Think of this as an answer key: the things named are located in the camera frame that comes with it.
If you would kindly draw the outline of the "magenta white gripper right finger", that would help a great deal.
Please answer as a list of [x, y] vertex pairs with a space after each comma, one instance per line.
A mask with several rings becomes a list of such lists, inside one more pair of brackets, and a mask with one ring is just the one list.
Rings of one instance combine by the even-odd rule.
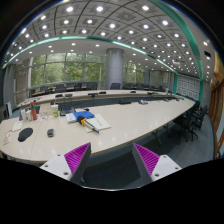
[[168, 155], [159, 156], [136, 143], [133, 144], [132, 154], [143, 183], [154, 182], [181, 170], [181, 167]]

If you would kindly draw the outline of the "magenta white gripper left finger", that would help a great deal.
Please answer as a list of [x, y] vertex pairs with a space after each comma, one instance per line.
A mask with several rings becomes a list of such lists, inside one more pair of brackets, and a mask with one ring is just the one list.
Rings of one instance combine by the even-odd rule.
[[79, 185], [90, 155], [91, 144], [86, 143], [66, 154], [57, 154], [45, 162], [41, 169]]

